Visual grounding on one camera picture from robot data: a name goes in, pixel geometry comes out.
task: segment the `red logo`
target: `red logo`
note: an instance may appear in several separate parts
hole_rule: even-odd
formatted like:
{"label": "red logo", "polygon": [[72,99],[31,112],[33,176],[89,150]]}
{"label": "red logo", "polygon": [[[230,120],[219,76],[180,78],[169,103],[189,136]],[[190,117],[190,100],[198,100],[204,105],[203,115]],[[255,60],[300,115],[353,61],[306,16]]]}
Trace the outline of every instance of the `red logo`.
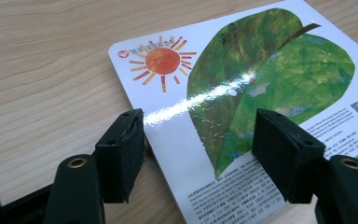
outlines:
{"label": "red logo", "polygon": [[126,50],[121,50],[119,53],[118,53],[118,57],[120,58],[127,58],[129,56],[129,52],[126,51]]}

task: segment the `wood grain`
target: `wood grain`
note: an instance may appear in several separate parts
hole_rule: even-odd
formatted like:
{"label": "wood grain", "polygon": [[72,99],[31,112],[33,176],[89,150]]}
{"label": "wood grain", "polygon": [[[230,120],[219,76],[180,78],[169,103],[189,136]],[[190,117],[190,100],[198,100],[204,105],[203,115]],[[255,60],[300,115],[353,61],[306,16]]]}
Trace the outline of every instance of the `wood grain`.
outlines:
{"label": "wood grain", "polygon": [[[53,181],[63,159],[91,153],[131,109],[107,55],[118,41],[277,1],[0,1],[0,200]],[[358,1],[309,0],[358,43]],[[264,223],[314,223],[313,206],[288,204]],[[149,153],[129,204],[107,223],[183,223]]]}

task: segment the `leaf illustration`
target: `leaf illustration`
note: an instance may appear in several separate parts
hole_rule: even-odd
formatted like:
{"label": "leaf illustration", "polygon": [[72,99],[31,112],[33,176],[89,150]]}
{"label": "leaf illustration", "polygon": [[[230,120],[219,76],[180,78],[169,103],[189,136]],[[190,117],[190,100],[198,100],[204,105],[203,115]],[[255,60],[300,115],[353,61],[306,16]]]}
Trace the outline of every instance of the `leaf illustration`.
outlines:
{"label": "leaf illustration", "polygon": [[276,110],[300,123],[339,99],[354,65],[334,43],[301,32],[298,17],[267,10],[222,28],[195,64],[187,98],[202,96],[190,117],[220,174],[252,145],[255,110]]}

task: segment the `sun illustration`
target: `sun illustration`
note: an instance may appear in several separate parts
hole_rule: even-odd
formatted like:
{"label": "sun illustration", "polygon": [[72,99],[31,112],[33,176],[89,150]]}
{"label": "sun illustration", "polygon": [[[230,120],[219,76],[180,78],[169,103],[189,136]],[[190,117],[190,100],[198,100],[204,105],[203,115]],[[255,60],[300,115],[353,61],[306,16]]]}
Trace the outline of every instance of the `sun illustration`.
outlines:
{"label": "sun illustration", "polygon": [[163,41],[162,36],[160,36],[158,43],[149,41],[147,46],[141,45],[136,50],[135,55],[142,58],[142,60],[130,61],[130,63],[140,64],[133,67],[131,71],[141,71],[142,73],[132,80],[144,79],[142,84],[146,85],[153,77],[160,76],[163,92],[167,91],[165,81],[167,76],[172,77],[176,84],[180,84],[178,76],[188,75],[188,72],[192,69],[189,60],[192,59],[192,55],[197,54],[197,52],[179,51],[186,43],[187,41],[182,36],[176,41],[173,36],[168,41]]}

